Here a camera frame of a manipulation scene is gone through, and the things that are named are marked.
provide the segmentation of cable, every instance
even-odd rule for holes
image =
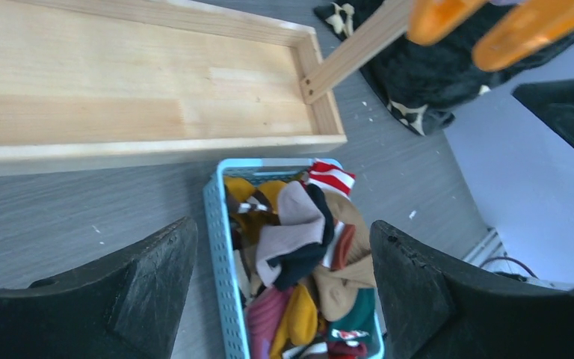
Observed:
[[[491,263],[495,260],[508,260],[510,262],[514,262],[517,265],[521,266],[522,269],[525,269],[527,271],[527,273],[529,273],[529,275],[531,275],[532,277],[539,279],[537,275],[534,274],[534,272],[532,270],[529,269],[529,267],[527,267],[523,262],[520,262],[519,260],[515,260],[512,257],[490,257],[487,258],[486,260],[484,260],[480,266],[478,266],[478,268],[483,268],[485,265],[487,265],[487,263]]]

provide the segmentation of wood grain floor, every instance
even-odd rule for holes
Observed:
[[[315,26],[325,56],[339,44],[312,14],[319,0],[207,2]],[[357,174],[352,197],[365,220],[383,219],[448,254],[465,255],[487,229],[445,137],[410,133],[359,74],[335,93],[348,144],[328,156]],[[200,243],[173,357],[222,358],[201,197],[216,163],[0,177],[0,288],[24,288],[189,215]]]

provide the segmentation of orange handle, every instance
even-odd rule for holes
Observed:
[[[472,58],[481,70],[502,70],[573,30],[574,0],[530,0],[481,38]]]
[[[485,2],[487,0],[415,0],[408,24],[408,40],[423,46],[432,45],[451,33]]]

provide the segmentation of blue plastic basket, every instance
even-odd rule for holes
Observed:
[[[203,189],[226,358],[249,359],[250,348],[241,297],[238,294],[223,176],[243,177],[254,185],[270,180],[287,181],[310,167],[313,161],[313,159],[226,159],[218,165],[217,172]],[[342,167],[336,160],[324,161]],[[383,358],[384,345],[377,313],[375,313],[375,334],[373,343],[368,347],[367,358]]]

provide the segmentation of wooden tray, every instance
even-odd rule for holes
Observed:
[[[0,176],[346,142],[313,28],[192,1],[0,0]]]

